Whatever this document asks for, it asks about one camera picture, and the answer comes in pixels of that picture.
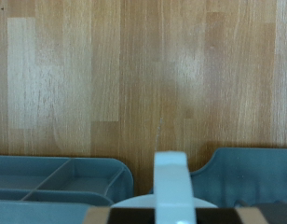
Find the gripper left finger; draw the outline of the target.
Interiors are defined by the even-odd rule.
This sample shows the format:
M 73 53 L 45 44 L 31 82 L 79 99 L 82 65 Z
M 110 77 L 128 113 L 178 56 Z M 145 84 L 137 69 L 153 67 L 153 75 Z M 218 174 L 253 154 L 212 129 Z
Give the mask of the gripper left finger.
M 82 224 L 155 224 L 152 208 L 90 207 Z

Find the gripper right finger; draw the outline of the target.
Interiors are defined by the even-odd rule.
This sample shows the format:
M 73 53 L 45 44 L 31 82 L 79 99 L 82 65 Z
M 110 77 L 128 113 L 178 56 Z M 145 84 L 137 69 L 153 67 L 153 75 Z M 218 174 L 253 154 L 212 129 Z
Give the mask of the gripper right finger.
M 198 224 L 268 224 L 257 208 L 198 208 Z

